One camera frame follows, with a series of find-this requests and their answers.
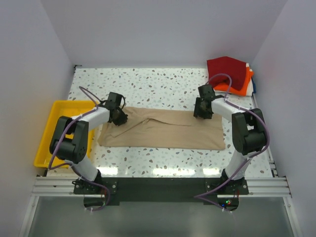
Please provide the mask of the beige t shirt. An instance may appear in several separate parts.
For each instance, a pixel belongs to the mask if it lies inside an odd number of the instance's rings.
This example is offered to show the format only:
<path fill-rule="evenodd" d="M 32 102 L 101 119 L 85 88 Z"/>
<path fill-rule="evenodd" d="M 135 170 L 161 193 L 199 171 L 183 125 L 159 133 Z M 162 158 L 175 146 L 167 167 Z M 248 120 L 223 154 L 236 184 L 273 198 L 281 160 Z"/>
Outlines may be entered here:
<path fill-rule="evenodd" d="M 98 144 L 103 147 L 225 149 L 222 118 L 195 118 L 191 111 L 126 107 L 127 122 L 102 126 Z"/>

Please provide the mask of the red t shirt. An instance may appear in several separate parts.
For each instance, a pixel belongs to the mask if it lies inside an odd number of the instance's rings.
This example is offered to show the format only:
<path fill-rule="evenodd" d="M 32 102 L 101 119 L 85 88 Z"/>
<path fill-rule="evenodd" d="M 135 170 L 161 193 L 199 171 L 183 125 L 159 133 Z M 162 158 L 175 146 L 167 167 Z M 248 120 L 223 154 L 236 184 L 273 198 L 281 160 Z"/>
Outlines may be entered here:
<path fill-rule="evenodd" d="M 219 74 L 209 81 L 213 87 L 220 83 L 229 85 L 230 80 L 227 75 L 232 79 L 231 88 L 241 90 L 246 78 L 246 62 L 240 61 L 235 58 L 223 56 L 206 61 L 209 79 Z"/>

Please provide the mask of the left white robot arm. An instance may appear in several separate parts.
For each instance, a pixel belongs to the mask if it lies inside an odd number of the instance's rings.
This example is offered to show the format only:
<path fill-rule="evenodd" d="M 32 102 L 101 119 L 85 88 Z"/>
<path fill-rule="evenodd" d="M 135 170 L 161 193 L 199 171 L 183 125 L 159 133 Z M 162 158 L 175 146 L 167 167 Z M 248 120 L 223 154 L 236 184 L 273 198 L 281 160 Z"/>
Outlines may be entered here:
<path fill-rule="evenodd" d="M 95 104 L 93 109 L 74 117 L 61 116 L 55 126 L 49 145 L 51 159 L 48 169 L 54 170 L 69 166 L 92 194 L 102 189 L 100 171 L 87 156 L 88 134 L 104 123 L 116 126 L 127 122 L 128 115 L 123 111 L 125 97 L 111 92 L 106 100 Z"/>

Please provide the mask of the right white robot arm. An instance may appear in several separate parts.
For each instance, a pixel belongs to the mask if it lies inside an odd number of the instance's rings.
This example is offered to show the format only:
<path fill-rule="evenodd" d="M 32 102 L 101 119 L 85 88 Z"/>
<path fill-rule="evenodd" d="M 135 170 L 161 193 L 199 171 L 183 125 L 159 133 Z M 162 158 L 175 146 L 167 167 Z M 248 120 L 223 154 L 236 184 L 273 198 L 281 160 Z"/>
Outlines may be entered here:
<path fill-rule="evenodd" d="M 220 189 L 231 194 L 237 189 L 237 181 L 245 176 L 252 158 L 268 147 L 270 135 L 260 109 L 246 109 L 223 96 L 216 95 L 211 85 L 198 87 L 194 117 L 211 119 L 218 114 L 232 125 L 234 153 L 228 166 L 222 172 Z"/>

